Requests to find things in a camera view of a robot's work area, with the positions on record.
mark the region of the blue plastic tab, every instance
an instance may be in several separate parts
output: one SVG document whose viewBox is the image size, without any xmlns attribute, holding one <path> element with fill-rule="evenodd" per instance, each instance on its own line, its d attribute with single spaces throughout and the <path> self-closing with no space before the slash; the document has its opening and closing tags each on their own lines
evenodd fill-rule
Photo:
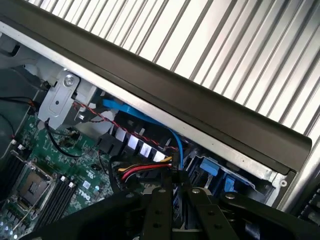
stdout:
<svg viewBox="0 0 320 240">
<path fill-rule="evenodd" d="M 213 163 L 208 159 L 204 159 L 202 161 L 200 168 L 202 168 L 203 170 L 205 170 L 206 172 L 210 173 L 213 176 L 217 176 L 218 171 L 220 169 L 220 167 L 217 164 Z"/>
<path fill-rule="evenodd" d="M 224 184 L 224 191 L 225 192 L 236 192 L 235 191 L 235 179 L 231 176 L 226 176 L 225 184 Z"/>
<path fill-rule="evenodd" d="M 157 124 L 157 125 L 162 125 L 160 122 L 154 120 L 153 118 L 143 114 L 142 112 L 140 112 L 139 110 L 135 109 L 134 107 L 132 106 L 129 106 L 128 104 L 125 104 L 125 103 L 117 103 L 116 101 L 114 100 L 108 100 L 108 99 L 104 99 L 103 100 L 103 105 L 107 108 L 110 108 L 110 109 L 117 109 L 121 112 L 125 112 L 127 114 L 130 114 L 134 117 L 137 117 L 139 119 L 142 119 L 146 122 L 149 122 L 149 123 L 152 123 L 152 124 Z"/>
</svg>

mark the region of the red wire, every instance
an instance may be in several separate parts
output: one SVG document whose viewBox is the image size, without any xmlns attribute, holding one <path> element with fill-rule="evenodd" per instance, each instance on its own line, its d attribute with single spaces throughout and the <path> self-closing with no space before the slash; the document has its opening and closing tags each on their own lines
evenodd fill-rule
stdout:
<svg viewBox="0 0 320 240">
<path fill-rule="evenodd" d="M 147 170 L 147 169 L 156 169 L 156 168 L 163 168 L 163 167 L 171 167 L 170 164 L 156 164 L 156 165 L 147 165 L 147 166 L 136 166 L 131 169 L 129 169 L 121 178 L 121 180 L 126 180 L 128 176 L 130 176 L 132 173 L 135 173 L 140 170 Z"/>
<path fill-rule="evenodd" d="M 142 135 L 140 135 L 140 134 L 138 134 L 138 133 L 136 133 L 136 132 L 130 132 L 130 131 L 128 131 L 128 129 L 126 129 L 125 127 L 120 126 L 120 125 L 119 125 L 118 123 L 116 123 L 115 121 L 112 121 L 112 120 L 110 120 L 110 119 L 102 116 L 100 113 L 95 112 L 91 107 L 88 107 L 87 105 L 84 105 L 84 104 L 79 103 L 79 102 L 74 102 L 74 103 L 73 103 L 73 106 L 74 106 L 74 107 L 76 107 L 77 105 L 80 105 L 81 107 L 88 109 L 88 110 L 89 110 L 90 112 L 92 112 L 94 115 L 97 115 L 97 116 L 99 116 L 100 118 L 102 118 L 102 120 L 103 120 L 104 122 L 110 122 L 110 123 L 114 124 L 116 127 L 121 128 L 121 129 L 122 129 L 123 131 L 125 131 L 126 133 L 129 133 L 129 134 L 135 136 L 135 137 L 138 138 L 138 139 L 143 139 L 143 140 L 146 141 L 146 142 L 152 142 L 153 144 L 155 144 L 155 145 L 157 145 L 157 146 L 160 146 L 160 143 L 159 143 L 159 142 L 157 142 L 157 141 L 155 141 L 155 140 L 152 140 L 152 139 L 150 139 L 150 138 L 148 138 L 148 137 L 142 136 Z M 165 148 L 173 149 L 173 150 L 175 150 L 175 151 L 178 150 L 178 148 L 177 148 L 177 147 L 174 147 L 174 146 L 166 146 Z"/>
</svg>

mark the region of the black panel edge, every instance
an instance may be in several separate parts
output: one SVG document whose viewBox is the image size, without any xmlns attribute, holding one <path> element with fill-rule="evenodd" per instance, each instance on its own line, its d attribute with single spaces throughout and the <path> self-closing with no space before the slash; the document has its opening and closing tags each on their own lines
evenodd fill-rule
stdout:
<svg viewBox="0 0 320 240">
<path fill-rule="evenodd" d="M 293 171 L 289 171 L 286 178 L 285 178 L 285 181 L 287 182 L 287 185 L 286 186 L 282 186 L 280 191 L 279 191 L 279 194 L 278 196 L 276 197 L 275 201 L 273 202 L 272 204 L 272 207 L 273 208 L 277 208 L 277 206 L 279 205 L 280 201 L 283 199 L 285 193 L 287 192 L 288 188 L 291 186 L 292 184 L 292 181 L 294 180 L 296 176 L 296 173 L 293 172 Z"/>
<path fill-rule="evenodd" d="M 0 14 L 0 21 L 279 173 L 298 172 L 311 150 L 308 137 L 25 1 L 0 0 Z"/>
</svg>

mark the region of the cable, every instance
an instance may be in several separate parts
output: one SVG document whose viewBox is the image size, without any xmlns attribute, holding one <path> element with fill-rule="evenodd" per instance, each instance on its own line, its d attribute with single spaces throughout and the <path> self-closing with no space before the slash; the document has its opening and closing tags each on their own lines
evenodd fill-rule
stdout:
<svg viewBox="0 0 320 240">
<path fill-rule="evenodd" d="M 121 180 L 126 180 L 127 177 L 132 174 L 136 173 L 137 171 L 141 170 L 149 170 L 149 169 L 155 169 L 155 168 L 165 168 L 165 167 L 171 167 L 170 164 L 152 164 L 152 165 L 147 165 L 147 166 L 136 166 L 131 169 L 129 169 L 121 178 Z"/>
<path fill-rule="evenodd" d="M 120 193 L 121 189 L 117 184 L 117 180 L 114 176 L 114 173 L 112 172 L 112 162 L 114 161 L 114 158 L 110 158 L 108 162 L 108 172 L 109 172 L 109 181 L 110 181 L 110 186 L 114 194 Z"/>
<path fill-rule="evenodd" d="M 90 120 L 89 121 L 90 123 L 102 123 L 102 122 L 105 122 L 105 120 L 104 119 L 101 119 L 101 120 Z"/>
<path fill-rule="evenodd" d="M 10 97 L 0 97 L 0 100 L 4 101 L 4 102 L 9 102 L 9 103 L 26 104 L 26 105 L 29 105 L 32 107 L 35 106 L 34 102 L 32 100 L 31 101 L 29 100 L 29 102 L 26 102 L 26 101 L 17 100 L 17 99 L 10 98 Z"/>
<path fill-rule="evenodd" d="M 12 138 L 14 139 L 15 138 L 15 129 L 14 129 L 14 126 L 12 125 L 12 123 L 9 121 L 8 118 L 6 118 L 3 114 L 0 113 L 0 117 L 2 117 L 7 123 L 8 125 L 10 126 L 11 130 L 12 130 Z"/>
<path fill-rule="evenodd" d="M 165 159 L 161 160 L 159 163 L 169 162 L 172 159 L 172 156 L 168 156 Z"/>
<path fill-rule="evenodd" d="M 56 132 L 56 131 L 53 131 L 52 129 L 49 128 L 49 132 L 52 133 L 52 134 L 55 134 L 55 135 L 60 135 L 60 136 L 66 136 L 66 137 L 70 137 L 71 135 L 70 134 L 67 134 L 67 133 L 62 133 L 62 132 Z"/>
<path fill-rule="evenodd" d="M 121 128 L 121 129 L 124 130 L 126 133 L 129 133 L 129 134 L 133 135 L 134 137 L 136 137 L 136 138 L 138 138 L 138 139 L 143 139 L 143 140 L 145 140 L 146 142 L 152 142 L 153 144 L 155 144 L 155 145 L 157 145 L 157 146 L 160 145 L 159 142 L 157 142 L 157 141 L 155 141 L 155 140 L 152 140 L 152 139 L 150 139 L 150 138 L 148 138 L 148 137 L 139 135 L 139 134 L 136 133 L 136 132 L 129 132 L 125 127 L 120 126 L 120 125 L 119 125 L 118 123 L 116 123 L 115 121 L 112 121 L 112 120 L 104 117 L 104 116 L 101 115 L 100 113 L 95 112 L 91 107 L 88 107 L 87 105 L 84 105 L 84 104 L 79 103 L 79 102 L 74 102 L 73 105 L 74 105 L 75 107 L 76 107 L 77 105 L 79 105 L 79 106 L 81 106 L 82 108 L 88 109 L 90 112 L 92 112 L 93 114 L 99 116 L 99 117 L 102 118 L 104 121 L 110 122 L 110 123 L 114 124 L 116 127 Z M 173 149 L 173 150 L 179 150 L 179 155 L 180 155 L 180 169 L 182 170 L 183 167 L 184 167 L 184 150 L 183 150 L 183 146 L 182 146 L 181 140 L 180 140 L 179 136 L 178 136 L 172 129 L 170 129 L 170 128 L 168 128 L 168 129 L 172 132 L 173 136 L 175 137 L 176 142 L 177 142 L 177 144 L 178 144 L 178 148 L 177 148 L 177 147 L 174 147 L 174 146 L 167 146 L 167 148 L 170 148 L 170 149 Z"/>
<path fill-rule="evenodd" d="M 171 156 L 167 157 L 167 159 L 169 159 L 169 160 L 159 161 L 159 162 L 149 162 L 149 163 L 138 163 L 138 164 L 134 164 L 134 165 L 128 166 L 127 168 L 119 168 L 118 171 L 122 172 L 122 174 L 124 174 L 125 172 L 127 172 L 128 170 L 130 170 L 130 169 L 132 169 L 134 167 L 149 166 L 149 165 L 163 165 L 163 164 L 166 164 L 166 162 L 170 161 L 172 159 L 172 157 Z"/>
<path fill-rule="evenodd" d="M 170 128 L 168 129 L 172 132 L 173 136 L 175 137 L 176 143 L 178 144 L 179 155 L 180 155 L 180 170 L 183 170 L 184 169 L 184 149 L 182 147 L 181 140 L 173 130 L 171 130 Z"/>
<path fill-rule="evenodd" d="M 153 170 L 157 170 L 157 169 L 159 169 L 159 168 L 152 168 L 152 169 L 149 169 L 148 172 L 149 172 L 149 171 L 153 171 Z M 129 175 L 124 182 L 126 183 L 126 182 L 129 180 L 129 178 L 131 178 L 132 176 L 134 176 L 134 175 L 136 175 L 136 174 L 139 174 L 139 173 L 144 173 L 144 172 L 145 172 L 145 170 L 136 171 L 136 172 L 132 173 L 131 175 Z M 150 178 L 144 178 L 144 177 L 143 177 L 143 178 L 140 178 L 140 177 L 139 177 L 139 182 L 155 183 L 155 180 L 154 180 L 154 179 L 150 179 Z"/>
<path fill-rule="evenodd" d="M 103 119 L 104 122 L 112 123 L 112 124 L 114 124 L 117 128 L 122 129 L 122 130 L 125 131 L 126 133 L 129 133 L 129 134 L 133 135 L 134 137 L 136 137 L 136 138 L 138 138 L 138 139 L 143 139 L 145 142 L 151 142 L 151 143 L 157 145 L 158 147 L 160 146 L 160 143 L 159 143 L 159 142 L 157 142 L 157 141 L 155 141 L 155 140 L 153 140 L 153 139 L 150 139 L 150 138 L 148 138 L 148 137 L 142 136 L 142 135 L 140 135 L 140 134 L 138 134 L 138 133 L 136 133 L 136 132 L 130 132 L 130 131 L 128 131 L 128 129 L 126 129 L 125 127 L 120 126 L 120 125 L 119 125 L 118 123 L 116 123 L 115 121 L 110 120 L 110 119 L 104 117 L 103 115 L 101 115 L 101 114 L 98 113 L 98 112 L 95 112 L 91 107 L 88 107 L 87 105 L 84 105 L 84 104 L 79 103 L 79 102 L 74 102 L 74 103 L 73 103 L 73 106 L 74 106 L 74 107 L 76 107 L 76 106 L 78 106 L 78 105 L 81 106 L 82 108 L 88 109 L 91 113 L 99 116 L 100 118 Z M 177 148 L 177 147 L 174 147 L 174 146 L 167 146 L 167 148 L 173 149 L 173 150 L 178 150 L 178 148 Z"/>
<path fill-rule="evenodd" d="M 9 70 L 15 72 L 17 75 L 19 75 L 20 78 L 22 78 L 27 84 L 29 84 L 30 86 L 32 86 L 34 89 L 36 89 L 37 91 L 44 91 L 44 89 L 42 89 L 40 86 L 35 85 L 33 82 L 31 82 L 28 78 L 26 78 L 21 72 L 19 72 L 17 69 L 15 68 L 9 68 Z"/>
<path fill-rule="evenodd" d="M 134 107 L 132 107 L 128 104 L 125 104 L 125 103 L 120 104 L 118 102 L 115 102 L 114 100 L 109 100 L 109 99 L 104 99 L 102 102 L 103 102 L 103 105 L 107 108 L 117 109 L 117 110 L 122 111 L 124 113 L 130 114 L 136 118 L 139 118 L 145 122 L 168 128 L 165 125 L 163 125 L 161 122 L 154 120 L 152 117 L 145 115 L 144 113 L 140 112 L 139 110 L 135 109 Z M 184 152 L 183 152 L 181 140 L 180 140 L 179 136 L 173 130 L 171 130 L 170 128 L 168 128 L 168 129 L 172 132 L 172 134 L 174 135 L 176 142 L 178 144 L 178 150 L 180 153 L 180 168 L 182 170 L 184 167 L 184 156 L 183 156 Z"/>
<path fill-rule="evenodd" d="M 63 155 L 69 157 L 69 158 L 73 158 L 73 159 L 78 159 L 78 158 L 81 158 L 83 157 L 84 155 L 87 155 L 95 146 L 93 145 L 88 151 L 86 151 L 84 154 L 80 155 L 80 156 L 76 156 L 76 155 L 72 155 L 70 153 L 67 153 L 66 151 L 62 150 L 59 145 L 57 144 L 57 142 L 55 141 L 54 137 L 52 136 L 52 133 L 50 132 L 50 127 L 49 127 L 49 119 L 47 121 L 44 122 L 44 127 L 49 135 L 49 138 L 53 144 L 53 146 L 60 152 L 62 153 Z"/>
<path fill-rule="evenodd" d="M 3 99 L 26 99 L 29 100 L 30 102 L 33 102 L 31 97 L 27 96 L 2 96 L 1 98 Z"/>
<path fill-rule="evenodd" d="M 104 166 L 103 163 L 102 163 L 102 160 L 101 160 L 101 157 L 100 157 L 100 150 L 98 150 L 97 155 L 98 155 L 99 163 L 100 163 L 100 165 L 101 165 L 102 170 L 104 171 L 104 173 L 105 173 L 107 176 L 109 176 L 107 170 L 105 169 L 105 166 Z"/>
</svg>

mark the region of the motherboard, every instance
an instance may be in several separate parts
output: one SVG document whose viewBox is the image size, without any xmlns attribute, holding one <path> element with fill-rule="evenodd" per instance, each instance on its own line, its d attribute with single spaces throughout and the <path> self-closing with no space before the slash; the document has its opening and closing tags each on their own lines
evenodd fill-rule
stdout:
<svg viewBox="0 0 320 240">
<path fill-rule="evenodd" d="M 53 133 L 62 149 L 79 156 L 71 158 L 53 146 L 42 124 L 29 116 L 11 142 L 19 146 L 8 158 L 11 175 L 1 176 L 14 185 L 1 202 L 0 240 L 19 239 L 113 194 L 105 167 L 110 157 L 98 153 L 94 140 L 73 128 Z"/>
</svg>

